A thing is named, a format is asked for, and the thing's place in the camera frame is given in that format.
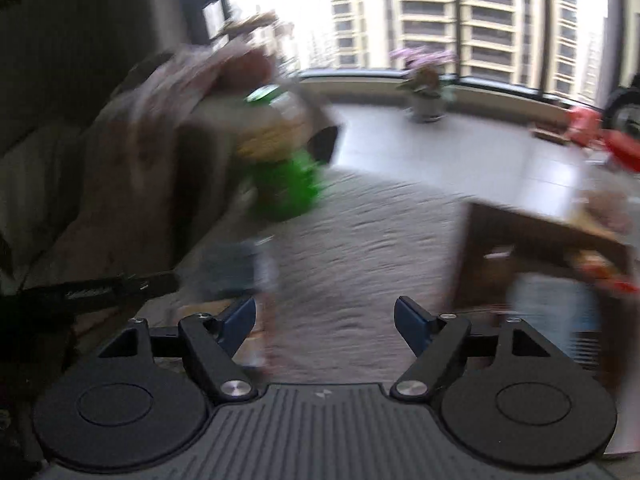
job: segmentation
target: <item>silver bolt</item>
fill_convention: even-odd
[[[251,385],[245,381],[227,381],[220,386],[220,390],[229,397],[243,397],[251,391]]]
[[[426,384],[420,381],[402,381],[396,384],[396,390],[405,397],[418,397],[424,395],[428,388]]]

